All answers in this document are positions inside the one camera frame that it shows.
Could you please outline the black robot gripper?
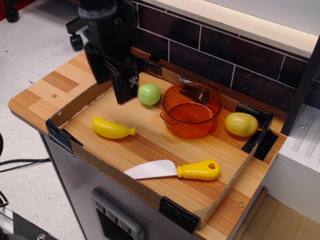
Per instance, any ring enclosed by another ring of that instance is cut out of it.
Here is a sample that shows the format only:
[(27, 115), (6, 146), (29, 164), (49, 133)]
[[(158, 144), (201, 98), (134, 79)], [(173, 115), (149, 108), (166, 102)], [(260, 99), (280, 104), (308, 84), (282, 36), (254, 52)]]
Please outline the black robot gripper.
[(137, 97), (139, 70), (131, 48), (139, 13), (129, 0), (80, 0), (78, 13), (87, 23), (87, 61), (98, 84), (112, 81), (117, 103)]

